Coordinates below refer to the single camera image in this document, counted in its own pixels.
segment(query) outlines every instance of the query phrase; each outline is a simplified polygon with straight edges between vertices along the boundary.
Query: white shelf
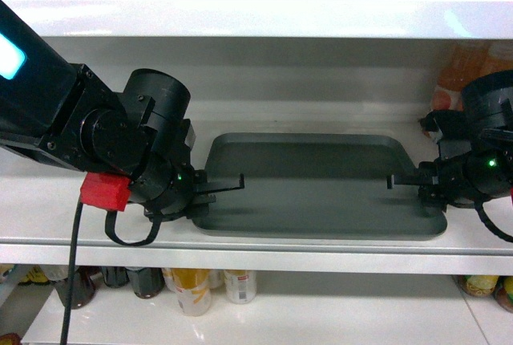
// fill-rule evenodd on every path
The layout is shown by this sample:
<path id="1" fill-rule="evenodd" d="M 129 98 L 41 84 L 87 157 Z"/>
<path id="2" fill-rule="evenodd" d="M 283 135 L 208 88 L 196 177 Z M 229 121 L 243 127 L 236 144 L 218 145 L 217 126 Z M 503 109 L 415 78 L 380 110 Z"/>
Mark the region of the white shelf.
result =
<path id="1" fill-rule="evenodd" d="M 367 133 L 391 136 L 415 163 L 433 159 L 436 146 L 407 123 L 196 122 L 193 164 L 203 167 L 212 139 L 225 132 Z M 3 153 L 0 172 L 0 262 L 67 263 L 72 216 L 83 174 L 35 164 Z M 487 204 L 503 229 L 513 232 L 511 200 Z M 154 267 L 253 268 L 403 274 L 513 274 L 513 245 L 493 236 L 472 210 L 449 209 L 445 233 L 427 241 L 349 241 L 213 237 L 190 221 L 163 224 L 153 244 L 127 248 L 103 232 L 104 212 L 86 207 L 80 229 L 78 264 Z M 121 215 L 120 237 L 141 239 L 150 224 L 139 206 Z"/>
<path id="2" fill-rule="evenodd" d="M 461 293 L 489 345 L 504 345 L 511 341 L 513 315 L 510 312 L 504 310 L 492 296 L 478 298 Z"/>
<path id="3" fill-rule="evenodd" d="M 68 341 L 487 344 L 449 277 L 275 272 L 259 273 L 258 288 L 247 305 L 231 304 L 222 290 L 215 290 L 205 315 L 185 317 L 168 290 L 142 300 L 129 286 L 100 287 L 88 305 L 72 311 Z M 53 292 L 23 343 L 58 343 L 62 316 Z"/>
<path id="4" fill-rule="evenodd" d="M 42 36 L 509 39 L 513 0 L 3 0 Z"/>

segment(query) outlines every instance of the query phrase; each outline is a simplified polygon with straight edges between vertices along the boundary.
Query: bottle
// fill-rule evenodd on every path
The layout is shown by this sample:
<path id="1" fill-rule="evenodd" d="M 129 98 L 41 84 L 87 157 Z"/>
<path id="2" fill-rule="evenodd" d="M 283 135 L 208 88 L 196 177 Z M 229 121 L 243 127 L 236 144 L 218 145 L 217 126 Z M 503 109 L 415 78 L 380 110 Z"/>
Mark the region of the bottle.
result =
<path id="1" fill-rule="evenodd" d="M 513 313 L 513 277 L 504 277 L 500 280 L 494 298 L 505 310 Z"/>
<path id="2" fill-rule="evenodd" d="M 14 265 L 0 263 L 0 283 L 4 283 L 7 280 L 10 272 L 13 271 Z"/>
<path id="3" fill-rule="evenodd" d="M 225 270 L 226 295 L 233 303 L 251 302 L 257 295 L 257 272 L 255 270 Z"/>
<path id="4" fill-rule="evenodd" d="M 496 40 L 491 43 L 481 76 L 513 70 L 513 40 Z"/>
<path id="5" fill-rule="evenodd" d="M 210 307 L 212 295 L 208 288 L 208 272 L 208 269 L 173 268 L 176 297 L 185 315 L 202 315 Z"/>
<path id="6" fill-rule="evenodd" d="M 66 296 L 68 288 L 66 265 L 40 265 L 41 270 L 50 280 L 50 283 L 57 290 L 57 294 L 63 305 L 66 305 Z M 95 284 L 82 266 L 75 267 L 75 276 L 73 279 L 73 295 L 71 296 L 71 309 L 79 309 L 87 305 L 95 296 Z"/>
<path id="7" fill-rule="evenodd" d="M 173 280 L 173 269 L 171 267 L 163 267 L 162 275 L 164 276 L 164 281 L 168 289 L 170 291 L 176 291 L 175 281 Z"/>
<path id="8" fill-rule="evenodd" d="M 459 275 L 458 285 L 461 289 L 475 297 L 486 297 L 494 292 L 498 275 Z"/>
<path id="9" fill-rule="evenodd" d="M 103 283 L 108 287 L 116 289 L 128 284 L 128 275 L 124 267 L 101 266 L 100 270 L 103 276 Z"/>
<path id="10" fill-rule="evenodd" d="M 208 286 L 210 289 L 217 289 L 224 285 L 224 274 L 223 270 L 210 269 L 208 273 Z"/>
<path id="11" fill-rule="evenodd" d="M 156 267 L 127 267 L 131 288 L 137 297 L 155 297 L 164 288 L 162 272 Z"/>
<path id="12" fill-rule="evenodd" d="M 461 108 L 461 91 L 482 75 L 490 43 L 484 40 L 456 42 L 449 65 L 438 76 L 431 98 L 431 110 Z"/>

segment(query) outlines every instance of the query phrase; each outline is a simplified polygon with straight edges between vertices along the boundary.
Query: gray tray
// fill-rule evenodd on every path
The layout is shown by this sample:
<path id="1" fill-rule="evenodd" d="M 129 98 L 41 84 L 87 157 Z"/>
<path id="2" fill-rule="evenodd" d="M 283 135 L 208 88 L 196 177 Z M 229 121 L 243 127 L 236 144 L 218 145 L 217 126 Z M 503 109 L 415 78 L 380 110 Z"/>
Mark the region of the gray tray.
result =
<path id="1" fill-rule="evenodd" d="M 387 136 L 224 134 L 205 168 L 210 181 L 246 180 L 193 221 L 206 234 L 426 240 L 447 225 L 441 211 L 422 207 L 415 187 L 386 188 L 387 175 L 414 168 Z"/>

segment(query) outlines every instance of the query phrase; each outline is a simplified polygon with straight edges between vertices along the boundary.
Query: white can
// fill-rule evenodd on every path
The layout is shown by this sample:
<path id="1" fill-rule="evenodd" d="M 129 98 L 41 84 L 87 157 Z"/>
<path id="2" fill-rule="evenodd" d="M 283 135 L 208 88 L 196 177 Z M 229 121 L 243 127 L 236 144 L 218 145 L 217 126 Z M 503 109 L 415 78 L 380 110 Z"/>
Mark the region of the white can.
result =
<path id="1" fill-rule="evenodd" d="M 173 269 L 175 292 L 183 313 L 198 316 L 205 313 L 212 303 L 206 269 Z"/>
<path id="2" fill-rule="evenodd" d="M 210 285 L 210 289 L 217 289 L 224 285 L 224 275 L 223 270 L 219 269 L 211 269 L 210 273 L 208 273 L 208 284 Z"/>
<path id="3" fill-rule="evenodd" d="M 251 302 L 257 295 L 257 272 L 255 270 L 225 270 L 226 295 L 233 303 Z"/>
<path id="4" fill-rule="evenodd" d="M 173 292 L 176 291 L 175 281 L 173 280 L 173 269 L 171 267 L 163 267 L 162 276 L 164 277 L 164 282 L 166 282 L 168 289 Z"/>

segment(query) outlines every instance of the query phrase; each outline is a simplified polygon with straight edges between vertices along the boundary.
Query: blue light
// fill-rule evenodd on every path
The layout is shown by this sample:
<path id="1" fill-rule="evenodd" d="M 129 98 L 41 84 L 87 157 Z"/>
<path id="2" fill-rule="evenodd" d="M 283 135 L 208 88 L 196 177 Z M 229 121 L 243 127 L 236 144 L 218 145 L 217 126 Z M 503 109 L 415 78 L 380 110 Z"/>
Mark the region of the blue light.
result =
<path id="1" fill-rule="evenodd" d="M 0 34 L 0 75 L 12 80 L 25 63 L 26 56 L 8 38 Z"/>

